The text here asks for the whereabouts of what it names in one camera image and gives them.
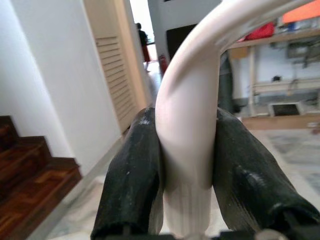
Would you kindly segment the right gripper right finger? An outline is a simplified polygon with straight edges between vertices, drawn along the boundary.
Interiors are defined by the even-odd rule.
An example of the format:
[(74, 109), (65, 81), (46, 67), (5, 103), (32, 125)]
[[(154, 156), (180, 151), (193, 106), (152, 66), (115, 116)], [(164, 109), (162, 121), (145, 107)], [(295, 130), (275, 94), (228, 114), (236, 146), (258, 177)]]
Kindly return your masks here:
[(320, 213), (302, 197), (269, 150), (231, 113), (219, 108), (212, 185), (230, 235), (265, 230), (286, 238), (318, 238)]

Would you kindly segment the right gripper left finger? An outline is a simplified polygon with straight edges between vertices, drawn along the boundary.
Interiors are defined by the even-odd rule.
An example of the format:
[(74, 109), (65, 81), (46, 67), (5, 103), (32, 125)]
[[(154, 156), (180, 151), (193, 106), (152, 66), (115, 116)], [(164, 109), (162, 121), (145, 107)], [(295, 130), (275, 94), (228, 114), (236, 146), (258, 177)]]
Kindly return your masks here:
[(162, 150), (155, 109), (141, 110), (111, 160), (92, 240), (159, 240), (163, 226)]

